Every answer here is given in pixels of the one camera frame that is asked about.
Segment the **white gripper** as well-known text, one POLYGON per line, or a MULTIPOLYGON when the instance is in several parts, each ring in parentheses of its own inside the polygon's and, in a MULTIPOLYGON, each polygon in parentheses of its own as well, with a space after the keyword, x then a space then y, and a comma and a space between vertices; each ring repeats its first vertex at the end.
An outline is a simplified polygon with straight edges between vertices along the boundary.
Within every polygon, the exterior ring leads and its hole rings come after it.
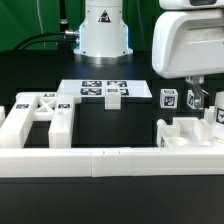
POLYGON ((152 66, 162 77, 186 77, 197 110, 209 107, 203 76, 224 72, 224 11, 170 11, 156 22, 152 66))

